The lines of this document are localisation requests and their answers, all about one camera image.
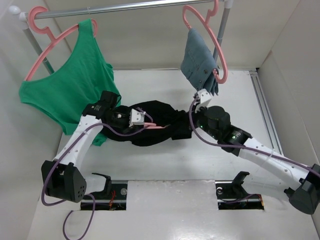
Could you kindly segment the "black t shirt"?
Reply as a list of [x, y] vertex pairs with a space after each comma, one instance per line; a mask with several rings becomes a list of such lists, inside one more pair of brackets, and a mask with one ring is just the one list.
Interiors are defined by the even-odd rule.
[[192, 137], [192, 129], [189, 124], [188, 112], [176, 110], [171, 105], [151, 100], [136, 103], [131, 106], [121, 105], [117, 110], [146, 112], [145, 130], [127, 136], [119, 136], [107, 127], [101, 131], [102, 135], [117, 142], [131, 142], [135, 146], [149, 147], [168, 139], [184, 140]]

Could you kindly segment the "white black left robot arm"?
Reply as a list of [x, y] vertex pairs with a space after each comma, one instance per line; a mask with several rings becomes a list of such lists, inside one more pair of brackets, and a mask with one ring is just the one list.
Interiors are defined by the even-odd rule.
[[45, 206], [45, 196], [57, 198], [60, 203], [80, 202], [84, 196], [97, 194], [107, 198], [111, 194], [110, 176], [92, 173], [83, 176], [82, 162], [93, 140], [107, 127], [120, 127], [129, 118], [116, 107], [121, 101], [119, 94], [103, 91], [96, 103], [89, 103], [82, 111], [76, 130], [65, 147], [52, 161], [46, 160], [41, 166], [43, 187], [41, 201]]

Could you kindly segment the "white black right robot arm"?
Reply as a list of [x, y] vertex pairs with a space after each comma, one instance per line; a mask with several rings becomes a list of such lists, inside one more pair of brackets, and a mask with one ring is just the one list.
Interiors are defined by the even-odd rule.
[[287, 198], [302, 213], [312, 215], [320, 203], [320, 166], [308, 166], [266, 147], [247, 131], [231, 124], [220, 106], [189, 108], [190, 126], [204, 143], [248, 160], [276, 176], [280, 183], [270, 190]]

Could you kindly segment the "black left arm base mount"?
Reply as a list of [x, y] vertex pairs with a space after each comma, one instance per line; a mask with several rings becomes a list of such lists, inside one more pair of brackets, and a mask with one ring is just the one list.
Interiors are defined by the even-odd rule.
[[127, 208], [128, 181], [113, 180], [108, 190], [91, 193], [95, 211], [125, 211]]

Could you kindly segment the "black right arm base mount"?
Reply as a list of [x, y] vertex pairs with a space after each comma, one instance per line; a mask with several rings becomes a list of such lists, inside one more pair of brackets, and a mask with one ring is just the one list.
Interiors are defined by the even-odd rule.
[[233, 180], [216, 180], [215, 192], [219, 210], [265, 210], [260, 194], [249, 194], [243, 188], [250, 173], [240, 171]]

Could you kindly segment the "pink plastic hanger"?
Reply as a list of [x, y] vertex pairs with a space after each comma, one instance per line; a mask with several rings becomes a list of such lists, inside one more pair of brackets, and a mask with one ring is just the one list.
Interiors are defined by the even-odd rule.
[[159, 129], [165, 129], [166, 127], [159, 126], [153, 122], [145, 122], [143, 125], [143, 128], [147, 130], [159, 130]]

